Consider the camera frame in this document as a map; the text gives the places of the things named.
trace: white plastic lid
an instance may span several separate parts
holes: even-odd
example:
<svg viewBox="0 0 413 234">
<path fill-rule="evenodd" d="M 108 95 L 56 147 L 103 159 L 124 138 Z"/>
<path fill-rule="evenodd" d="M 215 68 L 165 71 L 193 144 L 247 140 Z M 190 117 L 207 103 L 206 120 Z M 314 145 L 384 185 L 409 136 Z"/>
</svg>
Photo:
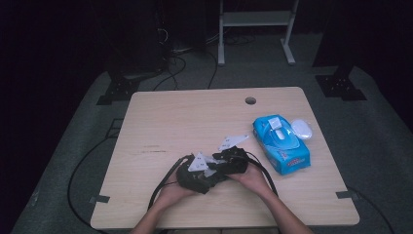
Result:
<svg viewBox="0 0 413 234">
<path fill-rule="evenodd" d="M 302 119 L 292 121 L 291 128 L 295 135 L 301 139 L 308 139 L 313 136 L 313 131 L 310 126 Z"/>
</svg>

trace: white metal frame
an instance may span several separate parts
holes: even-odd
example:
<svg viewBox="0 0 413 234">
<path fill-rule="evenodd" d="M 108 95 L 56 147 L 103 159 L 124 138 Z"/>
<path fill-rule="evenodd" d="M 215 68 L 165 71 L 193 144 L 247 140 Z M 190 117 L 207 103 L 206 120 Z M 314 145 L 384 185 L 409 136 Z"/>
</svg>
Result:
<svg viewBox="0 0 413 234">
<path fill-rule="evenodd" d="M 291 11 L 276 12 L 224 12 L 223 0 L 219 6 L 219 43 L 218 43 L 218 64 L 225 64 L 224 54 L 224 27 L 226 26 L 264 26 L 281 25 L 286 26 L 285 38 L 281 39 L 282 49 L 284 50 L 288 64 L 295 64 L 294 56 L 289 49 L 289 39 L 292 26 L 294 25 L 299 0 L 294 0 Z"/>
</svg>

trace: person's arm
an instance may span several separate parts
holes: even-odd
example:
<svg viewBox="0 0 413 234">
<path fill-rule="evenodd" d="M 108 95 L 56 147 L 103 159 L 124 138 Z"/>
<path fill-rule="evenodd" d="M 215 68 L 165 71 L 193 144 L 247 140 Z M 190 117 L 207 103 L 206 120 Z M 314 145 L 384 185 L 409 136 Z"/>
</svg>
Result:
<svg viewBox="0 0 413 234">
<path fill-rule="evenodd" d="M 271 190 L 261 170 L 256 166 L 249 164 L 245 173 L 228 176 L 261 198 L 282 234 L 313 233 Z"/>
<path fill-rule="evenodd" d="M 143 216 L 131 234 L 152 234 L 162 214 L 182 198 L 195 194 L 196 192 L 183 188 L 176 183 L 176 173 L 173 173 L 159 193 L 157 200 L 149 211 Z"/>
</svg>

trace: wipes package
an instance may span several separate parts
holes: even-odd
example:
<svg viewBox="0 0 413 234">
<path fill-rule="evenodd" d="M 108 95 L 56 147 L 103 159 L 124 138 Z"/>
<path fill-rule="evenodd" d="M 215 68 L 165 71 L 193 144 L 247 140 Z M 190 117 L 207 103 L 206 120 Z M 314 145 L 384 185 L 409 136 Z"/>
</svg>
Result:
<svg viewBox="0 0 413 234">
<path fill-rule="evenodd" d="M 309 149 L 281 115 L 257 118 L 253 128 L 255 137 L 279 174 L 287 175 L 311 165 Z"/>
</svg>

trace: light wood surface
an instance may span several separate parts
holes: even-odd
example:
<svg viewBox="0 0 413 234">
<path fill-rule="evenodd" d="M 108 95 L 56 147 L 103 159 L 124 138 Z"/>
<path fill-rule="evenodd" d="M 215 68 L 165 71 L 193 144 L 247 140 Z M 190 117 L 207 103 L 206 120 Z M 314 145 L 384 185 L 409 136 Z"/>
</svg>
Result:
<svg viewBox="0 0 413 234">
<path fill-rule="evenodd" d="M 253 97 L 249 105 L 245 98 Z M 306 142 L 312 166 L 279 175 L 252 134 L 252 122 L 280 114 L 286 120 L 305 119 L 313 137 Z M 352 225 L 359 217 L 325 142 L 319 124 L 300 88 L 257 88 L 136 93 L 131 98 L 122 130 L 102 184 L 92 227 L 132 228 L 146 212 L 153 190 L 181 157 L 202 151 L 219 152 L 225 136 L 249 135 L 238 147 L 256 155 L 270 172 L 280 198 L 307 225 Z M 276 226 L 270 212 L 254 194 L 226 180 L 206 195 L 183 200 L 169 209 L 159 227 L 239 228 Z"/>
</svg>

